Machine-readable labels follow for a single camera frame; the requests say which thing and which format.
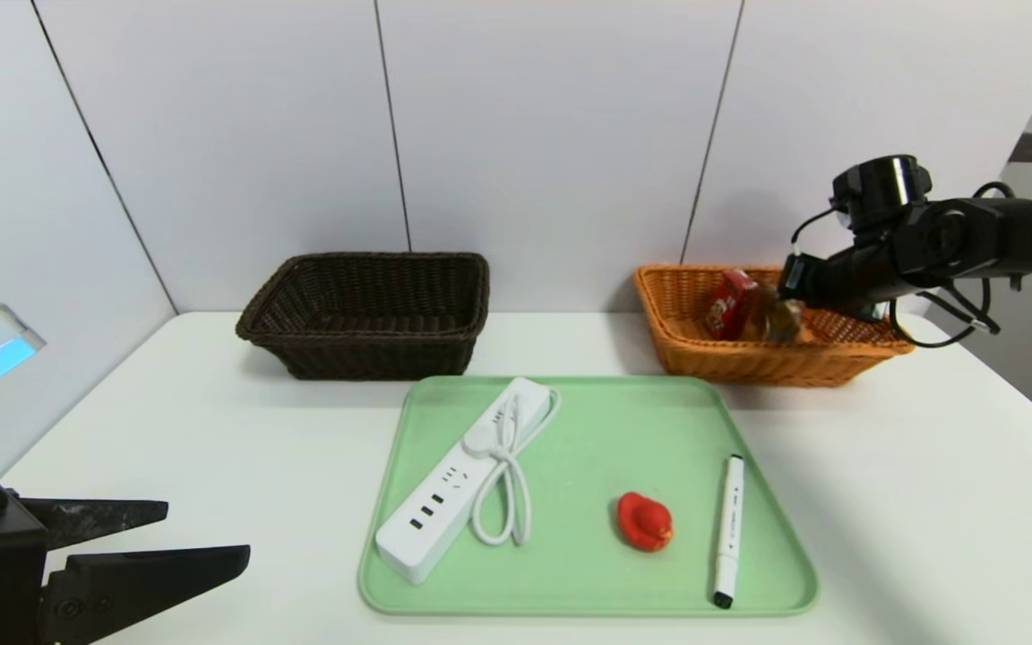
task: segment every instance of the red box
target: red box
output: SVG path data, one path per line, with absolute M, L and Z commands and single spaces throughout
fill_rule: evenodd
M 722 279 L 709 299 L 708 330 L 720 342 L 735 342 L 743 333 L 759 283 L 740 268 L 723 270 Z

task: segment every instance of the panel seam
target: panel seam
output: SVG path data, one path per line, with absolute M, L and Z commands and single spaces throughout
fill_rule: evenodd
M 373 12 L 377 17 L 377 41 L 381 44 L 381 71 L 384 73 L 384 95 L 389 102 L 389 128 L 392 131 L 392 154 L 397 159 L 397 184 L 400 188 L 400 212 L 405 216 L 405 240 L 409 252 L 413 252 L 413 232 L 409 226 L 409 201 L 405 198 L 405 172 L 400 167 L 400 146 L 397 143 L 397 118 L 392 111 L 392 90 L 389 88 L 389 59 L 384 54 L 384 32 L 381 29 L 381 3 L 373 0 Z
M 165 281 L 161 279 L 161 272 L 157 268 L 157 264 L 154 262 L 154 257 L 151 255 L 151 250 L 146 246 L 146 240 L 142 238 L 142 233 L 138 230 L 138 225 L 134 223 L 134 218 L 130 216 L 130 208 L 126 207 L 126 199 L 123 199 L 122 191 L 119 190 L 118 183 L 115 183 L 114 174 L 110 173 L 109 165 L 106 165 L 105 158 L 102 156 L 101 148 L 98 148 L 98 140 L 94 138 L 94 133 L 91 132 L 90 124 L 86 123 L 86 115 L 83 114 L 82 105 L 78 105 L 78 98 L 74 97 L 74 91 L 70 88 L 70 79 L 66 77 L 66 70 L 62 68 L 62 61 L 58 60 L 58 53 L 54 50 L 54 42 L 51 40 L 51 33 L 45 29 L 45 23 L 42 22 L 42 13 L 37 10 L 36 0 L 30 0 L 31 8 L 34 10 L 34 17 L 37 18 L 37 26 L 42 30 L 42 37 L 45 39 L 45 45 L 51 50 L 51 57 L 54 57 L 54 64 L 58 67 L 58 74 L 62 76 L 62 85 L 66 87 L 66 93 L 70 94 L 70 101 L 74 104 L 74 111 L 78 114 L 78 121 L 82 122 L 84 130 L 86 130 L 86 136 L 89 136 L 90 143 L 94 148 L 94 154 L 98 156 L 98 163 L 102 164 L 102 171 L 105 172 L 105 176 L 110 181 L 110 189 L 114 191 L 116 197 L 119 197 L 119 205 L 122 207 L 122 213 L 126 216 L 126 221 L 130 223 L 130 228 L 134 232 L 134 237 L 138 238 L 138 245 L 142 248 L 142 255 L 146 256 L 146 260 L 151 265 L 151 269 L 154 270 L 154 277 L 157 278 L 157 282 L 161 286 L 161 293 L 165 294 L 165 299 L 169 302 L 169 308 L 173 310 L 173 314 L 176 316 L 180 314 L 178 311 L 176 302 L 173 302 L 173 297 L 169 295 L 169 289 L 165 286 Z
M 719 112 L 723 109 L 723 94 L 728 91 L 728 78 L 730 77 L 730 66 L 735 60 L 735 44 L 738 42 L 738 29 L 743 24 L 743 9 L 746 8 L 746 0 L 740 0 L 738 4 L 738 15 L 735 17 L 735 31 L 732 33 L 732 44 L 728 52 L 728 66 L 723 68 L 722 83 L 719 85 L 719 99 L 716 101 L 716 114 L 711 119 L 711 131 L 708 134 L 708 148 L 703 152 L 703 165 L 700 167 L 700 183 L 696 184 L 696 197 L 691 200 L 691 216 L 687 218 L 687 233 L 683 236 L 683 250 L 679 254 L 679 262 L 683 264 L 687 258 L 687 246 L 691 241 L 691 226 L 696 224 L 696 212 L 700 207 L 700 196 L 703 193 L 703 179 L 708 172 L 708 159 L 711 158 L 711 144 L 716 139 L 716 128 L 719 126 Z

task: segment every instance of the orange wicker basket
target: orange wicker basket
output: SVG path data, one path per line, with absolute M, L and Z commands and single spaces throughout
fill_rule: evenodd
M 913 350 L 889 323 L 860 322 L 831 311 L 807 310 L 803 324 L 815 343 L 729 343 L 706 327 L 708 298 L 732 266 L 642 266 L 635 272 L 655 352 L 672 375 L 737 384 L 832 387 L 868 370 L 890 356 Z M 778 283 L 778 268 L 744 266 L 765 285 Z

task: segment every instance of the green tray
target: green tray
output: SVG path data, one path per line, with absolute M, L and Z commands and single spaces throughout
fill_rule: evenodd
M 719 392 L 690 377 L 534 377 L 560 388 L 560 414 L 520 454 L 533 538 L 487 547 L 466 527 L 429 579 L 389 569 L 373 536 L 511 381 L 430 377 L 405 400 L 359 572 L 386 614 L 785 616 L 818 596 L 814 568 Z M 724 461 L 746 458 L 741 567 L 731 609 L 711 604 Z M 627 547 L 614 503 L 630 490 L 667 506 L 676 537 L 658 553 Z M 503 524 L 501 491 L 484 526 Z

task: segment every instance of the black machine part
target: black machine part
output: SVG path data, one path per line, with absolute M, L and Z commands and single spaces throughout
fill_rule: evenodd
M 229 582 L 250 548 L 70 555 L 42 585 L 46 551 L 166 517 L 165 502 L 27 499 L 0 486 L 0 644 L 84 645 Z
M 823 258 L 786 258 L 779 296 L 846 314 L 958 278 L 1032 273 L 1032 200 L 927 200 L 930 176 L 913 156 L 879 158 L 834 181 L 835 209 L 854 245 Z

